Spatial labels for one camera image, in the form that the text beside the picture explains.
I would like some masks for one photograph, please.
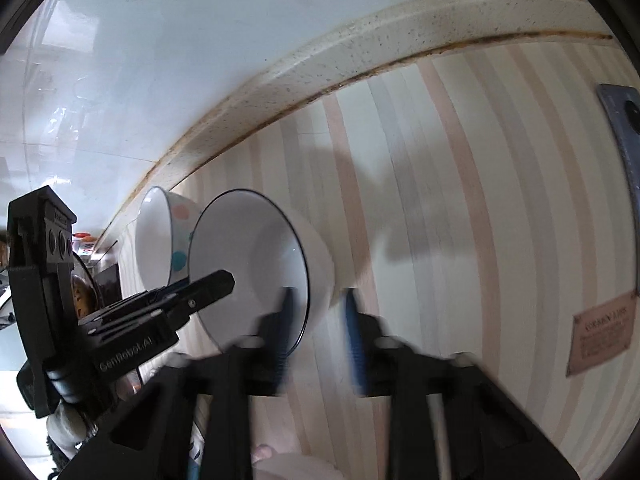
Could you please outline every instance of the white bowl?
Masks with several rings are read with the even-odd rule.
[[[264,195],[234,189],[211,202],[198,220],[189,251],[190,280],[218,269],[236,280],[232,294],[198,312],[220,347],[254,333],[260,316],[280,309],[282,288],[296,288],[290,352],[329,307],[334,263],[318,233],[295,212]]]
[[[136,261],[147,290],[188,277],[187,257],[200,217],[195,202],[161,187],[145,195],[136,221]]]

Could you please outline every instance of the blue polka dot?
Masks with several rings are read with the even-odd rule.
[[[182,270],[187,264],[187,255],[182,251],[175,251],[171,256],[171,268],[174,272]]]

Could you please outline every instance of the striped wall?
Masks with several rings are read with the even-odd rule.
[[[480,356],[595,479],[640,416],[637,327],[627,352],[565,377],[573,315],[635,301],[628,191],[594,93],[603,82],[640,88],[613,44],[422,58],[284,117],[174,191],[204,206],[250,187],[297,209],[329,247],[337,291],[356,285],[368,312],[424,352]],[[139,285],[123,276],[127,294]],[[340,314],[305,336],[283,395],[254,402],[255,443],[381,479],[388,406],[353,395]],[[183,330],[181,348],[206,352],[196,321]]]

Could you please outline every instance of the pink polka dot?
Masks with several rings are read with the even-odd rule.
[[[171,212],[178,220],[187,220],[189,218],[189,208],[184,204],[174,206]]]

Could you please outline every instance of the black bracket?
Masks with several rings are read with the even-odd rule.
[[[361,314],[353,289],[344,303],[359,392],[391,396],[388,480],[440,477],[430,394],[442,395],[454,480],[578,480],[562,454],[468,354],[418,354],[385,336],[378,318]]]
[[[9,279],[28,362],[18,387],[37,417],[61,399],[95,420],[117,402],[113,382],[177,343],[198,310],[231,294],[231,273],[149,290],[78,321],[71,289],[76,216],[49,186],[9,204]]]
[[[255,336],[214,357],[170,361],[118,407],[60,480],[184,480],[198,394],[212,396],[200,478],[250,480],[249,396],[274,396],[282,382],[293,305],[288,288],[282,309],[264,316]]]

